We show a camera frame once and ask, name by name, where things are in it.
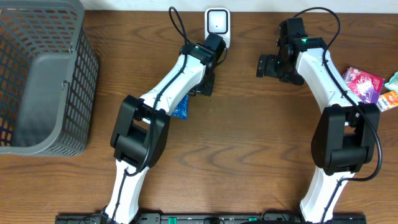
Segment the blue snack bar wrapper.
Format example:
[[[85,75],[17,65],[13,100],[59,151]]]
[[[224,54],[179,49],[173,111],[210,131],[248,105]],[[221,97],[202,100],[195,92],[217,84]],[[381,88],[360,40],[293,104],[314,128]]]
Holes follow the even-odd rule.
[[[189,103],[189,94],[187,93],[178,103],[178,105],[174,108],[171,113],[172,117],[176,117],[179,119],[187,119],[188,117],[188,103]]]

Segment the red purple snack packet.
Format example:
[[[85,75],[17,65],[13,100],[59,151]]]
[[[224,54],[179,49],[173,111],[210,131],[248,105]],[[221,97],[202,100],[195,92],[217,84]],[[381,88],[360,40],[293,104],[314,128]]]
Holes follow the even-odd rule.
[[[354,67],[345,71],[343,80],[364,103],[377,103],[384,84],[383,78]]]

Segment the small orange snack packet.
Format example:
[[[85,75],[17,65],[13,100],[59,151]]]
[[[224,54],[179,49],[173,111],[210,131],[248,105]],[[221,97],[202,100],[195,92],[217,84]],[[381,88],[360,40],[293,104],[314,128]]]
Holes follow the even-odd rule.
[[[380,95],[377,101],[377,107],[381,112],[396,108],[397,105],[397,92],[395,90]]]

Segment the mint green snack packet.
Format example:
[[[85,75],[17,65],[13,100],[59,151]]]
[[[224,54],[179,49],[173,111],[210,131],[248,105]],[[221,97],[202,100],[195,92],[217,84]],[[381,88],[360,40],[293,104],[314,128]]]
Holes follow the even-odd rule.
[[[384,84],[384,86],[389,91],[398,92],[398,72],[395,72],[394,75],[389,79],[389,81]]]

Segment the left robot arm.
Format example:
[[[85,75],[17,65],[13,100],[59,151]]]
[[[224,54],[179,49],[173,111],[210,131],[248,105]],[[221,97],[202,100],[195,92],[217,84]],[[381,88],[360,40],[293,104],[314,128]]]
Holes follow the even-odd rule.
[[[229,45],[229,37],[214,32],[203,44],[186,42],[176,64],[153,89],[140,98],[128,95],[123,100],[110,142],[116,180],[102,223],[133,221],[146,173],[165,149],[170,115],[189,92],[211,94],[214,69]]]

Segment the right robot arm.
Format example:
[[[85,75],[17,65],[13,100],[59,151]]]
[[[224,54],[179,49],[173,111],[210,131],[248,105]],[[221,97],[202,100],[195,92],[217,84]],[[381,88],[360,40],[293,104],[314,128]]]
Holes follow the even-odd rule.
[[[321,116],[311,141],[316,168],[300,202],[300,220],[326,223],[333,220],[333,208],[348,182],[369,181],[381,169],[380,111],[350,90],[332,62],[329,45],[308,36],[302,18],[281,22],[279,34],[278,54],[261,55],[256,76],[307,84],[318,103]]]

